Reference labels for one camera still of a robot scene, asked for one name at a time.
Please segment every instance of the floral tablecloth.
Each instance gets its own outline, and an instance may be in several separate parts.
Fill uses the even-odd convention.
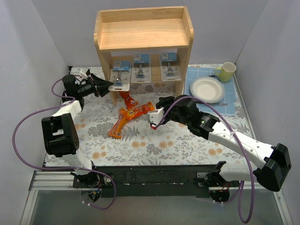
[[[219,64],[190,65],[192,67],[215,68]],[[79,75],[82,68],[72,69]],[[91,67],[91,72],[104,79],[101,67]],[[174,84],[156,82],[151,84],[132,84],[130,95],[143,105],[151,101],[153,105],[159,97],[174,96]],[[237,93],[234,117],[225,116],[234,129],[253,137],[245,108]],[[130,121],[122,129],[122,138],[108,136],[109,130],[118,120],[119,110],[126,109],[124,100],[119,96],[114,107],[110,95],[97,98],[90,95],[85,98],[83,111],[74,123],[80,140],[79,150],[91,159],[95,165],[193,165],[216,164],[226,160],[233,163],[245,163],[243,156],[228,148],[189,132],[185,125],[170,121],[156,131],[147,123],[146,115]],[[67,166],[62,159],[46,155],[45,166]]]

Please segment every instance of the metal frame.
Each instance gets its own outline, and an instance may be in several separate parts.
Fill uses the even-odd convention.
[[[242,101],[243,106],[245,107],[246,117],[250,126],[250,130],[254,139],[256,139],[255,132],[253,130],[253,126],[251,124],[251,120],[249,118],[249,114],[246,108],[246,104],[244,98],[241,94],[240,87],[237,81],[237,77],[234,74],[234,81],[236,88],[238,90],[238,94]],[[91,188],[73,188],[74,177],[70,175],[70,172],[35,172],[33,175],[33,179],[30,186],[30,192],[27,199],[27,203],[24,209],[23,217],[21,220],[21,225],[28,225],[30,223],[32,213],[34,210],[34,206],[36,203],[37,195],[39,190],[91,190]],[[255,184],[256,189],[264,189],[260,184]],[[219,187],[210,187],[209,190],[216,190]],[[244,189],[251,189],[251,183],[245,182]],[[288,208],[285,203],[285,199],[282,193],[282,190],[279,192],[274,192],[274,197],[276,199],[276,203],[280,212],[280,216],[285,225],[292,225],[292,219],[289,214]]]

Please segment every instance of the yellow mug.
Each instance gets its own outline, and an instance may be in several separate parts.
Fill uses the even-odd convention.
[[[231,62],[226,62],[222,65],[222,67],[215,68],[215,75],[219,77],[220,82],[228,82],[232,78],[234,72],[236,70],[236,66]]]

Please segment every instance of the white plate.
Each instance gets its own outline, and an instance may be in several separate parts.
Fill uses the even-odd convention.
[[[194,97],[207,103],[215,103],[224,98],[223,84],[215,78],[205,76],[193,81],[190,86]]]

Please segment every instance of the blue placemat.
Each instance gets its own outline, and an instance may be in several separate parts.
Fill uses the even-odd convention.
[[[199,77],[202,76],[210,76],[215,74],[214,68],[201,68],[201,67],[188,67],[187,68],[187,75],[184,87],[184,94],[193,96],[189,89],[191,83]],[[219,103],[227,103],[228,105],[213,105],[213,108],[216,109],[220,114],[227,115],[227,116],[234,116],[235,115],[235,88],[233,78],[226,83],[222,83],[225,89],[225,96],[224,98],[219,101]],[[197,104],[197,108],[206,113],[213,113],[213,111],[202,104]]]

